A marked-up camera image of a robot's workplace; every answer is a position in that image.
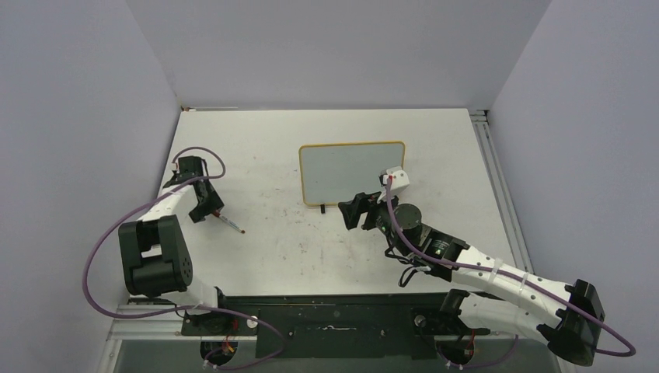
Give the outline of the white marker pen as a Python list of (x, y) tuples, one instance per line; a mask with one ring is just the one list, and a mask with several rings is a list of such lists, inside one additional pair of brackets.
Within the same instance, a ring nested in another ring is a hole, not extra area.
[(243, 228), (241, 228), (240, 226), (238, 226), (238, 225), (237, 225), (234, 221), (232, 221), (231, 219), (225, 217), (223, 214), (221, 214), (220, 211), (214, 211), (212, 214), (213, 214), (216, 218), (220, 219), (222, 222), (224, 222), (225, 224), (227, 224), (228, 226), (230, 226), (231, 228), (233, 228), (234, 230), (236, 230), (237, 232), (239, 232), (239, 233), (241, 233), (241, 234), (245, 234), (245, 233), (246, 233), (246, 231), (245, 231)]

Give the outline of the yellow framed whiteboard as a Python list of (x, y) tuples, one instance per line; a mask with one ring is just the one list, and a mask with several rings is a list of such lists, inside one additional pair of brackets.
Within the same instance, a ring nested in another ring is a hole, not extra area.
[(298, 150), (302, 201), (310, 207), (335, 205), (356, 193), (381, 189), (382, 171), (404, 167), (402, 141), (303, 145)]

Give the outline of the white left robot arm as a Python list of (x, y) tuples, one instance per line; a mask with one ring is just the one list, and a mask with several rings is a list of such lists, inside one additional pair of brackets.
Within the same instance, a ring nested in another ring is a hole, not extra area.
[(193, 315), (214, 335), (225, 333), (231, 312), (220, 306), (221, 292), (194, 274), (182, 224), (218, 215), (225, 206), (207, 178), (206, 161), (185, 156), (175, 161), (161, 199), (135, 221), (118, 228), (124, 283), (130, 295), (190, 305)]

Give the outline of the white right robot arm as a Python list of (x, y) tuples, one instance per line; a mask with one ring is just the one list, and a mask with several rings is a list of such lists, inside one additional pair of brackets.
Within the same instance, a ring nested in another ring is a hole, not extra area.
[(381, 232), (389, 245), (386, 256), (410, 273), (474, 289), (449, 291), (439, 312), (448, 332), (499, 329), (539, 341), (572, 364), (593, 365), (605, 320), (593, 284), (551, 281), (514, 268), (424, 224), (413, 204), (394, 198), (388, 207), (380, 193), (358, 193), (338, 207), (347, 229)]

